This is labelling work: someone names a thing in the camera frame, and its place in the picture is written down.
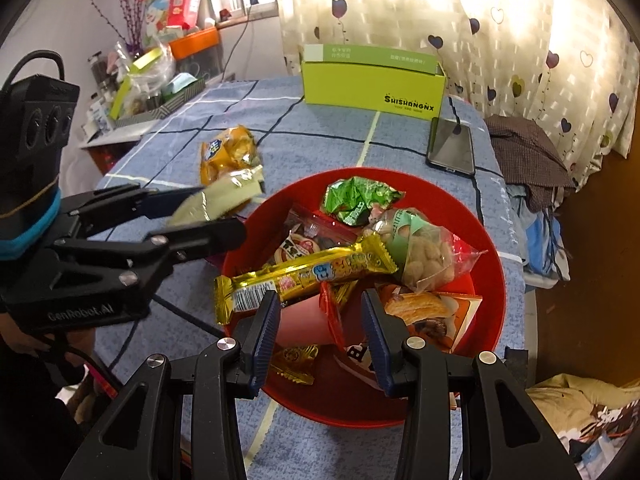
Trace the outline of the purple flower branches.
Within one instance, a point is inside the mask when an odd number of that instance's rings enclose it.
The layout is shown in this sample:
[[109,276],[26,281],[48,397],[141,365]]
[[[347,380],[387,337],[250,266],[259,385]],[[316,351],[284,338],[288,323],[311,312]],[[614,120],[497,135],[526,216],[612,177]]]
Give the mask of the purple flower branches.
[[89,0],[100,19],[116,34],[117,38],[133,56],[142,55],[142,1],[117,0],[120,14],[125,23],[126,32],[121,32],[112,20],[102,11],[96,0]]

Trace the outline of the long gold snack bar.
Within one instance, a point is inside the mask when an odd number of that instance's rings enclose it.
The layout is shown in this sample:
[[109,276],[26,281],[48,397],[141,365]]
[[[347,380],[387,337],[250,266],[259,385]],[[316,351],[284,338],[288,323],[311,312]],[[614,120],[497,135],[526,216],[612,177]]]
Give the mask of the long gold snack bar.
[[265,292],[276,292],[287,302],[316,292],[322,283],[338,283],[369,274],[393,274],[398,265],[376,234],[359,237],[355,243],[336,246],[293,260],[264,266],[214,281],[214,315],[220,325],[235,313],[254,311]]

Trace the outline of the pink jelly cup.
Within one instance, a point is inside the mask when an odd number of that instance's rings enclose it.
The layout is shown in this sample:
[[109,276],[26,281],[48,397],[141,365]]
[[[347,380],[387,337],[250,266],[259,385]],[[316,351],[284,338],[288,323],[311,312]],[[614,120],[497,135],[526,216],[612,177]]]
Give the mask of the pink jelly cup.
[[340,307],[331,284],[322,283],[316,296],[282,309],[276,344],[282,348],[344,347]]

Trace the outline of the lime green cardboard box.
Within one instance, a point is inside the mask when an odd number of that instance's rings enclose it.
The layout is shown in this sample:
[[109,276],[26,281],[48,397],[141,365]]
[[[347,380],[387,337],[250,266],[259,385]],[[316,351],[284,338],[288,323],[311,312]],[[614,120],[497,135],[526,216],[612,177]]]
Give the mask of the lime green cardboard box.
[[306,44],[307,103],[437,118],[447,78],[433,55],[375,46]]

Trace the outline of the blue clothes pile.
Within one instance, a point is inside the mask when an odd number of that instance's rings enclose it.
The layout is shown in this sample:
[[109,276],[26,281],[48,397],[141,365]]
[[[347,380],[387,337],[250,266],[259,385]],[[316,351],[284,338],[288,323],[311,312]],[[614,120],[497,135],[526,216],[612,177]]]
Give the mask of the blue clothes pile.
[[570,280],[570,256],[564,247],[561,225],[552,207],[533,212],[527,188],[508,184],[506,192],[514,214],[514,230],[528,288],[552,289]]

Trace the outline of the pale green snack packet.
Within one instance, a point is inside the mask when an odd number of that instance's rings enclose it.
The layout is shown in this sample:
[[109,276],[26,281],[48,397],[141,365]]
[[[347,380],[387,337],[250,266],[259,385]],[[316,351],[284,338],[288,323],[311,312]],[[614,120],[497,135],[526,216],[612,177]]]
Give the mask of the pale green snack packet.
[[215,221],[262,194],[262,165],[231,171],[184,200],[168,226]]

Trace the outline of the orange white bread packet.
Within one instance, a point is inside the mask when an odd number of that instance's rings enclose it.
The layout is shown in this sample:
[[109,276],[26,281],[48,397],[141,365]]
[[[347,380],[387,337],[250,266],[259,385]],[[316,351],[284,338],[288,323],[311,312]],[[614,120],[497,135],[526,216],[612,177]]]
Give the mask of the orange white bread packet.
[[[373,289],[385,312],[401,318],[410,336],[421,337],[446,353],[460,346],[483,302],[482,296],[444,290],[412,292],[390,283],[375,283]],[[343,353],[334,356],[334,361],[345,372],[381,391],[367,339],[346,347]]]

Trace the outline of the orange storage box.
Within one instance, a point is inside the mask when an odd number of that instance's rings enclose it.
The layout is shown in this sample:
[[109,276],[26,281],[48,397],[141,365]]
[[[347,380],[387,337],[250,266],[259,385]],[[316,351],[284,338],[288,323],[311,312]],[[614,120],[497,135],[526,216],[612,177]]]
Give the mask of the orange storage box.
[[220,43],[220,36],[216,27],[209,27],[169,43],[172,56],[176,61],[190,58],[206,49],[216,47]]

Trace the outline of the blue plaid bed sheet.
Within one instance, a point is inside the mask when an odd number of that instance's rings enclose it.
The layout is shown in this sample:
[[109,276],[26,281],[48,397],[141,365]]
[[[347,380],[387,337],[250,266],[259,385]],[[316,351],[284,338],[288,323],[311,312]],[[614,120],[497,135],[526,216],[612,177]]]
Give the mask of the blue plaid bed sheet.
[[[107,173],[102,185],[196,185],[201,144],[236,125],[249,128],[257,141],[268,193],[310,174],[342,167],[414,174],[457,197],[482,219],[506,277],[508,304],[499,347],[521,349],[525,344],[525,283],[510,198],[480,115],[462,100],[447,104],[444,112],[471,129],[476,162],[472,178],[427,165],[430,126],[423,120],[309,105],[297,77],[220,84],[152,127]],[[145,320],[98,331],[96,355],[124,380],[152,353],[178,359],[203,350],[212,338],[198,328],[198,321],[213,317],[215,274],[215,268],[202,260],[177,266],[158,290]],[[241,401],[236,410],[247,474],[252,479],[390,479],[395,474],[400,428],[324,426],[266,396]]]

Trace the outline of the black smartphone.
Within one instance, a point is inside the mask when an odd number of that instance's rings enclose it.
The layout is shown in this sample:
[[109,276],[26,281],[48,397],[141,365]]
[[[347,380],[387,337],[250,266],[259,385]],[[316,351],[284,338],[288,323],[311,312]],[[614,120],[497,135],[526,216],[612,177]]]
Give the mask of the black smartphone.
[[427,165],[437,169],[473,177],[475,159],[471,129],[459,119],[434,119],[425,158]]

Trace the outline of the brown cloth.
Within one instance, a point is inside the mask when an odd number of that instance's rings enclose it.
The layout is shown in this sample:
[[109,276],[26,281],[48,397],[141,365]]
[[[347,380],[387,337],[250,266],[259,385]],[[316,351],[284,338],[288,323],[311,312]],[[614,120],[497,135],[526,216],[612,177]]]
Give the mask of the brown cloth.
[[491,115],[486,125],[503,179],[524,186],[531,212],[550,208],[560,188],[575,187],[558,151],[536,122]]

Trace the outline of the white side table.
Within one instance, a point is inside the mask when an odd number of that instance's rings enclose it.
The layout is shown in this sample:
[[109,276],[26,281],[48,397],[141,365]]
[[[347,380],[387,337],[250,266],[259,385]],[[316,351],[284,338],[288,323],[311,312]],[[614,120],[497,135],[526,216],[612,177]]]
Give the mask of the white side table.
[[83,150],[98,148],[121,143],[139,142],[142,136],[153,130],[160,122],[150,120],[149,122],[137,122],[128,126],[116,128],[112,132],[101,134],[97,138],[79,144]]

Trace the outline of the yellow chips bag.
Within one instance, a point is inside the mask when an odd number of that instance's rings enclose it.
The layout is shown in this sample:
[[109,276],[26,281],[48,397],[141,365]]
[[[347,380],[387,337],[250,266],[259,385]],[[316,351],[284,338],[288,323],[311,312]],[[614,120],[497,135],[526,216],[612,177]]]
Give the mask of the yellow chips bag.
[[218,133],[200,145],[200,181],[209,185],[229,172],[260,165],[254,136],[238,125]]

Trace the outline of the brown wooden wardrobe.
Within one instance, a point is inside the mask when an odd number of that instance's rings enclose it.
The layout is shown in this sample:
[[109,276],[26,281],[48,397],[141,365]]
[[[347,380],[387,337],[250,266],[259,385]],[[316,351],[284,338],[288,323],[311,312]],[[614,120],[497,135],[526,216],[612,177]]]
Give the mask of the brown wooden wardrobe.
[[639,121],[628,156],[560,208],[570,280],[537,292],[536,379],[566,373],[622,386],[639,377]]

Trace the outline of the black clear cookie packet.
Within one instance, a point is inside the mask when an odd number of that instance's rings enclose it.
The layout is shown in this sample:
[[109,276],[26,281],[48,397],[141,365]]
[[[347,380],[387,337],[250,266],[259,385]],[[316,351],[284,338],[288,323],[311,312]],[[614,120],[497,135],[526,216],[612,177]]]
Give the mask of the black clear cookie packet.
[[340,222],[295,206],[288,212],[279,234],[280,244],[269,263],[282,263],[333,247],[348,246],[357,237]]

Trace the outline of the green foil snack packet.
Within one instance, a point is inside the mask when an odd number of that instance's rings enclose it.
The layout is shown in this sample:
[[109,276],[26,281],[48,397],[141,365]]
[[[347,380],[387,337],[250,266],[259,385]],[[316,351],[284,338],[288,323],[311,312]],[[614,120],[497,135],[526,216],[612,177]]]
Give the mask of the green foil snack packet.
[[371,214],[386,211],[405,195],[385,182],[364,177],[340,179],[324,191],[320,209],[345,226],[365,226]]

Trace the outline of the short gold snack bar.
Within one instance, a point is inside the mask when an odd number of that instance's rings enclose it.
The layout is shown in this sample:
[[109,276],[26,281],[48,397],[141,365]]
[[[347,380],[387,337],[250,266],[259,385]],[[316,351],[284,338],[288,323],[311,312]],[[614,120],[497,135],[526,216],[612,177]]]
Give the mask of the short gold snack bar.
[[319,347],[315,344],[280,348],[273,353],[270,367],[277,375],[294,384],[311,386],[314,383],[314,361],[318,354]]

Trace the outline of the clear plastic bag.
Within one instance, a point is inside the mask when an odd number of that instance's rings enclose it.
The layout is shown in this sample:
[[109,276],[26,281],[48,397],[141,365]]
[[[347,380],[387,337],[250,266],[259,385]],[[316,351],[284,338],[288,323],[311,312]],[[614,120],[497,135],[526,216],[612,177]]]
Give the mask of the clear plastic bag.
[[132,61],[115,93],[111,118],[124,118],[135,99],[161,92],[175,72],[176,61],[168,44],[159,44]]

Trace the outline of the clear bag of nuts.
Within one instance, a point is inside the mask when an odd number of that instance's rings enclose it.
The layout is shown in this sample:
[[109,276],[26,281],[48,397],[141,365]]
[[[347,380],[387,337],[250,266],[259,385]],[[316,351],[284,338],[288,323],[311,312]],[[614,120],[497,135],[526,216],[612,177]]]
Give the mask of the clear bag of nuts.
[[472,271],[483,252],[416,208],[384,211],[362,234],[376,233],[398,266],[401,283],[413,292],[431,292]]

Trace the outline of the heart pattern curtain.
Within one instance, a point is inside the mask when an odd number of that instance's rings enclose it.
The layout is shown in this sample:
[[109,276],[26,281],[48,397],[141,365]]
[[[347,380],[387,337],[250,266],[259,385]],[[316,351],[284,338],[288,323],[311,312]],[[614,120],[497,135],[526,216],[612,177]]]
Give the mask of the heart pattern curtain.
[[291,73],[307,44],[424,52],[481,115],[541,126],[578,184],[630,152],[639,49],[606,0],[277,2]]

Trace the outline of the beige bedding pile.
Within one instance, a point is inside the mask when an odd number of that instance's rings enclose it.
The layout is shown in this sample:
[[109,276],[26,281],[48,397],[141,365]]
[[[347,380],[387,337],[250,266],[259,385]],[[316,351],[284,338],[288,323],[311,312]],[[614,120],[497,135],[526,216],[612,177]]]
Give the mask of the beige bedding pile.
[[560,439],[578,474],[599,479],[639,427],[639,382],[621,387],[557,374],[527,390]]

